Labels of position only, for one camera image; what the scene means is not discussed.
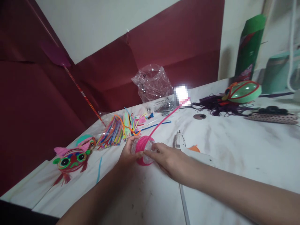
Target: small round disc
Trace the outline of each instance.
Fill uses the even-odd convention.
[[[194,115],[194,118],[195,118],[195,119],[202,120],[202,119],[205,119],[205,118],[206,118],[206,115],[204,115],[204,114],[202,114],[202,113],[199,113],[199,114],[195,114],[195,115]]]

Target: black hair clip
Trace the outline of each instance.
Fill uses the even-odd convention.
[[[259,114],[273,114],[273,115],[288,115],[288,110],[279,109],[277,106],[268,106],[258,110]]]

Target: green bottle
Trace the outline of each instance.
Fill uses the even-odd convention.
[[[266,17],[263,14],[246,21],[237,55],[236,82],[252,79],[265,24]]]

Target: maroon backdrop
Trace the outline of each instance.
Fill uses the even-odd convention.
[[[150,63],[174,85],[217,80],[224,0],[181,0],[70,68],[97,111],[142,103],[131,81]],[[2,185],[0,195],[66,146],[97,117],[64,69],[42,52],[64,51],[34,0],[0,3]]]
[[[142,103],[131,78],[151,63],[163,66],[173,85],[217,81],[223,11],[224,0],[181,0],[85,58],[72,72],[105,112]]]

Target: table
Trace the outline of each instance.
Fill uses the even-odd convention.
[[[221,80],[194,88],[193,102],[210,94],[224,92],[229,80]],[[277,105],[299,113],[300,105],[292,96],[258,98],[254,107]],[[158,101],[128,108],[134,115],[155,107]],[[300,193],[300,127],[247,120],[240,116],[214,117],[207,111],[204,120],[195,120],[194,109],[180,109],[172,123],[164,124],[152,136],[156,142],[173,146],[180,130],[187,147],[198,145],[202,153],[214,159],[216,167],[250,179]],[[95,122],[83,134],[100,133],[101,122]],[[142,135],[149,135],[153,128]],[[75,147],[75,142],[68,147]],[[124,143],[120,146],[93,151],[85,172],[76,171],[71,181],[51,187],[59,176],[57,166],[49,162],[8,201],[33,211],[61,217],[82,195],[95,184],[102,157],[100,178],[117,162]],[[133,181],[127,186],[106,215],[103,224],[185,224],[179,185],[160,171],[156,164],[136,165]],[[237,212],[196,190],[184,187],[191,224],[252,224]]]

